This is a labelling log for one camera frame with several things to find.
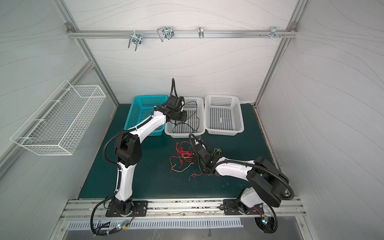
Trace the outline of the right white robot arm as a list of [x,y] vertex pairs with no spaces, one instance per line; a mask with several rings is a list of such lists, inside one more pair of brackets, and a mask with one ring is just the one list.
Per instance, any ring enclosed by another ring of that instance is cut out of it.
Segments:
[[249,215],[255,210],[260,215],[255,218],[257,227],[265,234],[277,231],[279,222],[274,211],[283,200],[294,198],[294,190],[289,179],[271,162],[263,157],[256,160],[231,160],[213,155],[201,137],[189,134],[191,152],[202,174],[207,176],[233,177],[248,182],[233,203],[222,204],[223,211]]

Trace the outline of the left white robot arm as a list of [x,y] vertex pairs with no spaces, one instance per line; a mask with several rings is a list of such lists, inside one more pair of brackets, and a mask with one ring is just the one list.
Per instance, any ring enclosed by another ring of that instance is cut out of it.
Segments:
[[136,213],[132,186],[136,165],[143,154],[141,144],[146,137],[165,123],[171,120],[185,121],[188,114],[183,111],[184,104],[185,99],[178,96],[175,79],[172,79],[169,97],[163,104],[154,107],[150,116],[144,121],[128,130],[118,132],[107,141],[103,147],[102,155],[106,163],[118,168],[117,183],[114,193],[99,202],[91,213],[90,228],[94,236],[101,237],[117,233],[133,221],[124,221],[112,230],[103,233],[100,230],[107,227],[107,224],[94,227],[96,209],[108,200],[111,201],[110,206],[117,211],[118,215],[129,216]]

